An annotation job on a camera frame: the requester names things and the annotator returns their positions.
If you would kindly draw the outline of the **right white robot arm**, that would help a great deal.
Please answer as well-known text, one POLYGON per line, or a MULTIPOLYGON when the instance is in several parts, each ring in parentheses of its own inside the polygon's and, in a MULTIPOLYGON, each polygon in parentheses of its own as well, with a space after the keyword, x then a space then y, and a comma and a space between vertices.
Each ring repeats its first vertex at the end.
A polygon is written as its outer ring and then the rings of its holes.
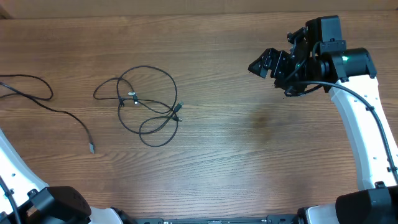
POLYGON ((358 191, 267 223, 396 223, 397 144, 379 96, 377 71, 364 48, 349 49, 338 16, 318 17, 287 34, 289 51, 266 49, 248 69, 272 77, 287 97, 324 89, 342 118, 354 155, 358 191))

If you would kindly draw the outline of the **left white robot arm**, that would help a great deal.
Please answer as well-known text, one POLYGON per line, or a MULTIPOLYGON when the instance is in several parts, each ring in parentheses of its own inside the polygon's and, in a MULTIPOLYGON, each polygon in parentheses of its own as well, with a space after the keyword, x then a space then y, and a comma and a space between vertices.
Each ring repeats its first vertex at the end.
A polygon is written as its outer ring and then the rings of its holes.
POLYGON ((135 223, 117 208, 88 205, 73 187, 51 187, 35 175, 1 133, 1 223, 135 223))

